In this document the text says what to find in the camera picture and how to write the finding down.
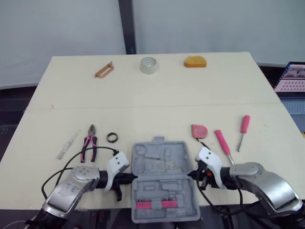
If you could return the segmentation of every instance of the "laptop screen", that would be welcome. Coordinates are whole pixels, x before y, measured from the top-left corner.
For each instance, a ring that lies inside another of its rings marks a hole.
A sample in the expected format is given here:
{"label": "laptop screen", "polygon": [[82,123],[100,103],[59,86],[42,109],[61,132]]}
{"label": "laptop screen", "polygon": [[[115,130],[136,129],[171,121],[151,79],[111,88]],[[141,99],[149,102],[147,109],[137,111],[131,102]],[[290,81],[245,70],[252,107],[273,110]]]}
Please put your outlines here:
{"label": "laptop screen", "polygon": [[290,62],[277,82],[275,92],[284,97],[305,96],[305,62]]}

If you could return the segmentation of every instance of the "white table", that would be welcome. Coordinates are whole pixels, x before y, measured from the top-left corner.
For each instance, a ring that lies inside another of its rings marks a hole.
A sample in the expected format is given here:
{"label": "white table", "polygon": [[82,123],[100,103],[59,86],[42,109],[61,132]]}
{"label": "white table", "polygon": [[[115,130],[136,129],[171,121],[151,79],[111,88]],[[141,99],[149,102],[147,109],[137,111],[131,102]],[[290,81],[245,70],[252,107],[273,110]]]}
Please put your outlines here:
{"label": "white table", "polygon": [[[190,158],[201,145],[191,137],[191,124],[209,130],[204,142],[228,161],[213,133],[221,129],[236,163],[254,161],[285,178],[305,198],[305,144],[290,115],[280,103],[249,53],[201,53],[208,65],[186,69],[186,54],[149,55],[160,69],[154,75],[139,70],[134,56],[53,57],[0,163],[0,208],[39,209],[44,202],[42,183],[79,152],[88,128],[97,129],[98,145],[125,152],[131,161],[132,145],[163,135],[167,141],[183,140]],[[93,74],[113,61],[114,71],[104,79]],[[242,152],[236,152],[244,115],[251,115]],[[56,156],[77,129],[81,133],[64,156]],[[115,144],[106,142],[109,132],[118,133]],[[99,150],[87,165],[105,169],[111,152]],[[71,165],[80,164],[76,158]],[[55,180],[46,187],[50,193]],[[86,193],[78,209],[130,207],[131,186],[121,186],[123,198],[113,192]],[[237,204],[236,191],[209,188],[214,204]],[[200,205],[207,202],[198,193]],[[244,192],[244,201],[256,201]]]}

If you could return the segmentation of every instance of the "gray wall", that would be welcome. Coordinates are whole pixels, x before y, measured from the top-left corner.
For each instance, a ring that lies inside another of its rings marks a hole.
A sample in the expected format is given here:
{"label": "gray wall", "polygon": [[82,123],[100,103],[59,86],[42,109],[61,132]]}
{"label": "gray wall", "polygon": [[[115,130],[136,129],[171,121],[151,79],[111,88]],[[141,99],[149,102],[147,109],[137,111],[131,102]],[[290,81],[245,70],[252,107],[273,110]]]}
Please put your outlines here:
{"label": "gray wall", "polygon": [[0,89],[35,85],[54,55],[125,54],[117,0],[0,0]]}
{"label": "gray wall", "polygon": [[250,51],[305,61],[305,0],[133,0],[138,53]]}

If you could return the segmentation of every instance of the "brown wooden piece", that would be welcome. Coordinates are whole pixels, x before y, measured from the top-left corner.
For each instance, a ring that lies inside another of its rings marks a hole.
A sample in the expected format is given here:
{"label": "brown wooden piece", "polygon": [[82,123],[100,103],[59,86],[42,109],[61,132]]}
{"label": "brown wooden piece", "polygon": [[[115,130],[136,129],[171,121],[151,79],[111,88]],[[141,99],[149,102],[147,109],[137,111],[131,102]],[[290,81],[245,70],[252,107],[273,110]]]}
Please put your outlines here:
{"label": "brown wooden piece", "polygon": [[104,78],[106,75],[108,75],[112,70],[114,69],[112,61],[107,64],[105,67],[100,69],[96,74],[94,74],[94,77]]}

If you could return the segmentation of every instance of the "orange sponge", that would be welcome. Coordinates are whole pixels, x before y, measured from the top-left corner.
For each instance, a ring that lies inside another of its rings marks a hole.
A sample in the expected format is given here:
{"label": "orange sponge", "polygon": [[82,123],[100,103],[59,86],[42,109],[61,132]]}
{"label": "orange sponge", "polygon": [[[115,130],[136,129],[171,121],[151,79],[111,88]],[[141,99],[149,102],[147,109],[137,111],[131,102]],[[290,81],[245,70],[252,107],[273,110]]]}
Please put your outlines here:
{"label": "orange sponge", "polygon": [[189,56],[185,59],[184,65],[187,68],[204,68],[206,67],[206,60],[202,56]]}

